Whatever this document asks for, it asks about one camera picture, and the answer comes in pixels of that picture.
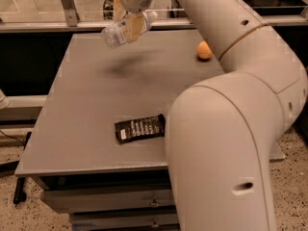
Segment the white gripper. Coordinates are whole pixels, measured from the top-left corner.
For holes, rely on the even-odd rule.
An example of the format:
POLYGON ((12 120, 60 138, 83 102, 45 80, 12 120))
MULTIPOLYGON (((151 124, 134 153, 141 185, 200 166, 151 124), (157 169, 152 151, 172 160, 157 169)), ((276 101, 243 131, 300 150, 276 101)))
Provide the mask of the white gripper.
POLYGON ((125 17, 126 37, 129 43, 136 41, 140 36, 144 24, 144 15, 141 12, 147 10, 151 3, 152 0, 114 0, 114 22, 121 21, 126 11, 130 13, 125 17))

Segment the black white robot base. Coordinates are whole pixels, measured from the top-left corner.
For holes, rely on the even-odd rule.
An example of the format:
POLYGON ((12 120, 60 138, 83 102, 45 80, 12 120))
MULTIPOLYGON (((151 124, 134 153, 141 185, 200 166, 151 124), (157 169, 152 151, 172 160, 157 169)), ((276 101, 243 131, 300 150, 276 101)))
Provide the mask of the black white robot base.
POLYGON ((114 0, 105 0, 103 3, 103 17, 105 20, 112 20, 114 14, 114 0))

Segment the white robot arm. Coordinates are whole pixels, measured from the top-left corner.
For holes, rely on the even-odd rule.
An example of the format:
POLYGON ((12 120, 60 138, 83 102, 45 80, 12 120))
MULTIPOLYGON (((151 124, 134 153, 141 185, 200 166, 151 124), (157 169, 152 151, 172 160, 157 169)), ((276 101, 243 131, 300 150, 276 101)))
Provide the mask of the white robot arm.
POLYGON ((276 231, 270 153, 307 100, 307 73, 243 0, 177 0, 223 74, 167 115, 166 154, 181 231, 276 231))

